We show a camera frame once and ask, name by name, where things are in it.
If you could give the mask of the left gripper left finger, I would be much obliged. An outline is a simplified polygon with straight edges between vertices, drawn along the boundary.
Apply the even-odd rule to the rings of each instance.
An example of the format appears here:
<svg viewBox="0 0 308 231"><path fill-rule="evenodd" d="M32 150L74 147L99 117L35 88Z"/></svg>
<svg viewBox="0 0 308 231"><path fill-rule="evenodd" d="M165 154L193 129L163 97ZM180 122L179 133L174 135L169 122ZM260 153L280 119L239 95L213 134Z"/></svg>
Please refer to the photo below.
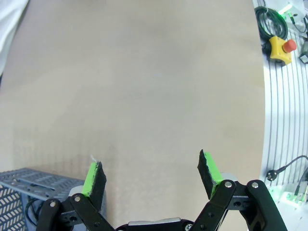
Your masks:
<svg viewBox="0 0 308 231"><path fill-rule="evenodd" d="M114 228L100 213L105 185L102 163L93 162L81 192L62 202L56 198L44 202L36 230L72 231L76 225L83 224L88 231L113 231Z"/></svg>

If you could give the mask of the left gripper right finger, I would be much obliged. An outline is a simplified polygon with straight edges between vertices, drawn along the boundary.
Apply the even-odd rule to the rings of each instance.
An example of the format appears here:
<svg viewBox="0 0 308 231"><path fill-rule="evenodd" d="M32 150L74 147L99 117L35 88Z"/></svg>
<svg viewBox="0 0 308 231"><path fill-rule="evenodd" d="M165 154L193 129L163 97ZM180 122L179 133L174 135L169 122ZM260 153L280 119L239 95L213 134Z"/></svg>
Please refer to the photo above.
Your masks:
<svg viewBox="0 0 308 231"><path fill-rule="evenodd" d="M265 183L251 180L242 185L224 179L209 152L199 153L197 166L209 201L192 225L194 231L217 231L230 210L239 211L250 231L287 229Z"/></svg>

